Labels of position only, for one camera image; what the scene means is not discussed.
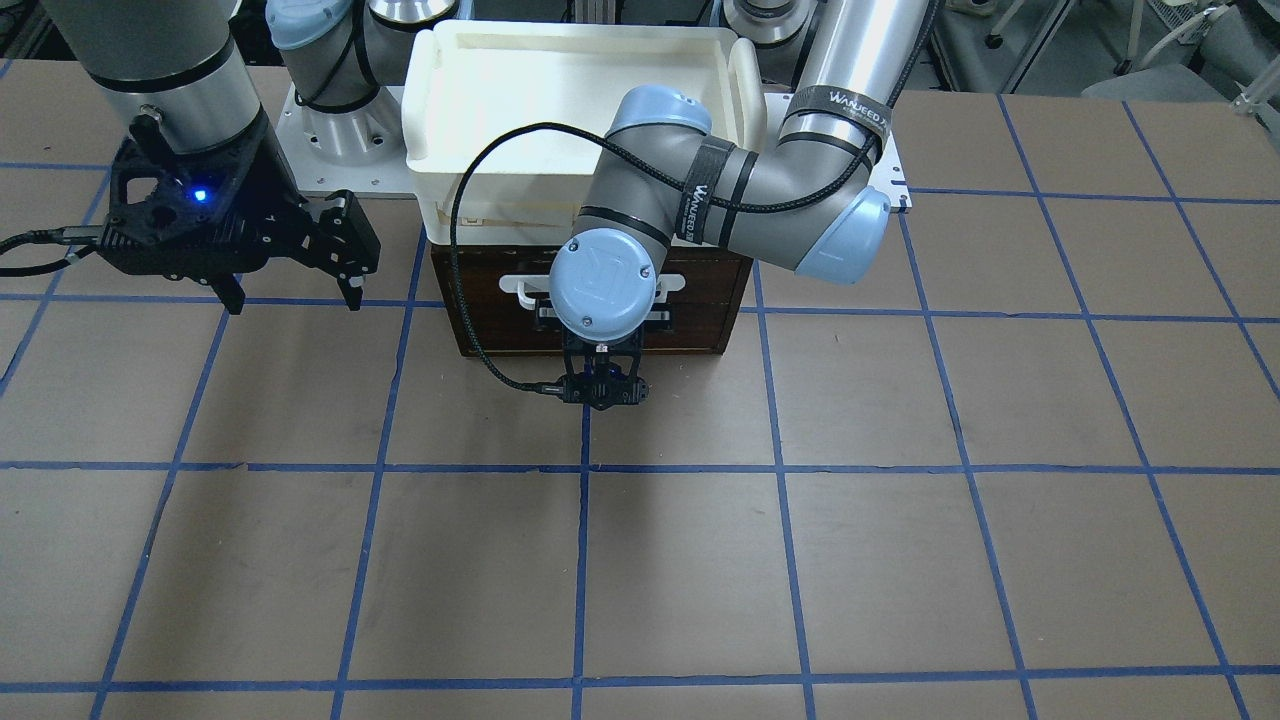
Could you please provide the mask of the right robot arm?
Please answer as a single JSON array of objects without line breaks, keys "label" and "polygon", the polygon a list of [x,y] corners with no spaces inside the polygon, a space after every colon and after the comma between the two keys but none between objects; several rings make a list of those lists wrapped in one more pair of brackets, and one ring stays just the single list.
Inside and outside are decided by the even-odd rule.
[{"label": "right robot arm", "polygon": [[99,255],[127,275],[193,281],[232,314],[239,277],[288,258],[332,277],[351,310],[381,246],[361,169],[402,156],[394,87],[413,41],[467,1],[269,1],[293,85],[296,129],[274,129],[230,19],[215,1],[47,1],[88,77],[125,122],[105,220],[33,231],[32,243]]}]

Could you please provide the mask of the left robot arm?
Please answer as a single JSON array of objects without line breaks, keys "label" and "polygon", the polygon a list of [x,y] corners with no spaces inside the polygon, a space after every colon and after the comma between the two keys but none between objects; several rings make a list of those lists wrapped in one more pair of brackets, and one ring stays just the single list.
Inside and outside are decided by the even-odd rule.
[{"label": "left robot arm", "polygon": [[637,404],[644,383],[609,354],[639,355],[640,329],[676,242],[716,246],[837,284],[869,269],[890,219],[870,169],[937,1],[727,1],[724,23],[792,76],[780,137],[753,152],[716,135],[676,88],[628,91],[590,188],[550,269],[567,372],[545,392],[604,409]]}]

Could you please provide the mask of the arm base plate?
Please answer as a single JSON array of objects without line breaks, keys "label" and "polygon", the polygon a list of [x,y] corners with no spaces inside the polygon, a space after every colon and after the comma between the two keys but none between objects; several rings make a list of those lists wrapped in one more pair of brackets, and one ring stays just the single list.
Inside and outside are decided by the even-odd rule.
[{"label": "arm base plate", "polygon": [[868,184],[890,199],[891,211],[906,213],[911,209],[913,199],[893,133],[884,141]]},{"label": "arm base plate", "polygon": [[278,143],[301,193],[349,190],[361,197],[410,199],[399,86],[381,88],[365,108],[342,114],[302,108],[294,87],[275,124]]}]

